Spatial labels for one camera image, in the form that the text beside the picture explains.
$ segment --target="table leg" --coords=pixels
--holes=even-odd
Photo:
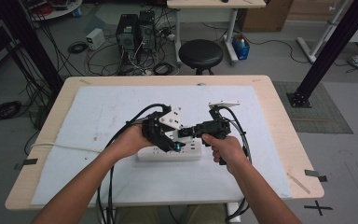
[[[228,55],[231,59],[231,64],[236,63],[238,61],[237,54],[235,53],[235,50],[231,44],[231,38],[232,38],[232,33],[234,31],[234,24],[235,24],[235,19],[237,17],[237,12],[238,12],[237,8],[232,9],[231,19],[229,21],[227,35],[225,35],[225,44],[226,44],[226,47],[228,50]]]
[[[175,10],[175,53],[176,53],[176,62],[177,64],[182,64],[182,61],[179,59],[179,48],[182,46],[180,41],[180,9]]]

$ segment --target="white paper sheet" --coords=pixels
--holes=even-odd
[[[247,132],[255,168],[279,196],[292,197],[255,91],[249,86],[81,87],[56,143],[103,149],[125,121],[148,105],[181,107],[183,124],[195,125],[211,120],[208,104],[219,101],[241,103],[231,108]],[[221,110],[221,113],[231,118],[228,112]],[[232,126],[231,131],[231,135],[240,139]],[[32,204],[46,204],[96,156],[94,152],[53,147]],[[107,179],[108,175],[102,185],[103,203],[107,202]],[[95,198],[96,195],[90,203],[95,203]],[[209,147],[202,148],[200,161],[138,161],[134,155],[115,166],[115,205],[223,203],[241,198],[235,179],[226,166],[213,162]]]

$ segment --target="tangled wires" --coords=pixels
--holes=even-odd
[[[6,102],[0,105],[0,120],[17,118],[21,110],[22,104],[20,101]]]

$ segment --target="power strip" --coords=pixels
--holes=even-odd
[[[140,161],[199,161],[201,159],[201,140],[193,139],[180,152],[164,152],[158,147],[145,147],[138,152]]]

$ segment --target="black tape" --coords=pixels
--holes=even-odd
[[[326,207],[326,206],[319,206],[318,201],[315,201],[316,206],[310,206],[310,205],[304,205],[304,208],[310,208],[310,209],[318,209],[319,215],[323,216],[322,209],[324,210],[334,210],[332,207]]]
[[[327,176],[319,175],[319,172],[317,171],[311,171],[311,170],[304,170],[304,171],[305,171],[305,175],[318,177],[320,182],[327,182]]]
[[[29,160],[24,160],[22,165],[34,165],[36,163],[37,163],[37,159],[29,159]]]
[[[37,163],[37,159],[24,160],[22,164],[16,163],[14,165],[15,170],[21,170],[24,165],[34,165]]]

